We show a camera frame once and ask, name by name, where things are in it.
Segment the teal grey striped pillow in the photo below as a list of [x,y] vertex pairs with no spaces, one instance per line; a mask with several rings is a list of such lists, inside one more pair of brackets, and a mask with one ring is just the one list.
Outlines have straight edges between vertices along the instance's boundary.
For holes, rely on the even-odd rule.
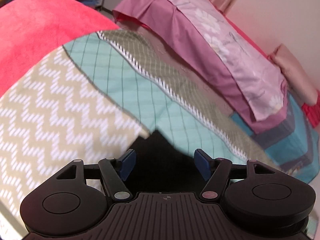
[[319,135],[292,94],[289,93],[287,98],[287,118],[263,133],[255,134],[238,113],[234,113],[231,119],[264,149],[283,172],[310,183],[319,173]]

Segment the pink floral pillow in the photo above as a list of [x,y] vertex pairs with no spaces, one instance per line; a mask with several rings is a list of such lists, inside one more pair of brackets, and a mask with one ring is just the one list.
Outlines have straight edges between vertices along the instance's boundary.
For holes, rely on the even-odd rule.
[[113,15],[157,34],[255,133],[286,119],[284,76],[209,0],[122,0]]

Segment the black pants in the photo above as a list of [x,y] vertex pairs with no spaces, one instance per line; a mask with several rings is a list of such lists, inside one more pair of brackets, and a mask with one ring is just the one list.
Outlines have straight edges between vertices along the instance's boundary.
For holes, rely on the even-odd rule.
[[155,130],[148,138],[138,137],[130,146],[136,163],[124,184],[138,193],[194,193],[197,197],[219,165],[202,149],[188,156],[178,151]]

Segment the coral pink fleece blanket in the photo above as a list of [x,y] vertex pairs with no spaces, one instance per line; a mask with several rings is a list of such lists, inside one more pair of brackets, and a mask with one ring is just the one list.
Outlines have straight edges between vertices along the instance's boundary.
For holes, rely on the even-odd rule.
[[14,0],[1,7],[1,94],[55,48],[118,26],[75,0]]

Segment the patterned beige teal quilt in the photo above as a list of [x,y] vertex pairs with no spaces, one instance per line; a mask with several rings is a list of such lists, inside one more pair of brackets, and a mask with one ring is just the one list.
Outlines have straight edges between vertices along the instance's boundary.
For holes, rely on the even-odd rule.
[[101,31],[61,45],[1,97],[1,212],[27,233],[23,199],[74,159],[119,158],[155,130],[178,151],[198,148],[236,164],[263,149],[194,81],[131,31]]

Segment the peach folded cloth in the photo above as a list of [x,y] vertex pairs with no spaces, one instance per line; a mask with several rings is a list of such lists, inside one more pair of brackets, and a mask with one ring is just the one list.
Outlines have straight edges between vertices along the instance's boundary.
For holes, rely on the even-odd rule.
[[287,46],[280,44],[269,55],[269,59],[280,68],[301,103],[306,103],[308,106],[314,106],[317,103],[318,91],[316,87]]

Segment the red clothes pile right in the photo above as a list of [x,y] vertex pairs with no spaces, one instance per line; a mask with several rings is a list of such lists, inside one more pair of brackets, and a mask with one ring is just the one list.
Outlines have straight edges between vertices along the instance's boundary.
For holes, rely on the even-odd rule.
[[320,122],[320,101],[319,96],[317,99],[317,103],[313,106],[309,106],[306,103],[302,105],[302,111],[306,115],[307,119],[309,120],[310,124],[313,128],[317,127]]

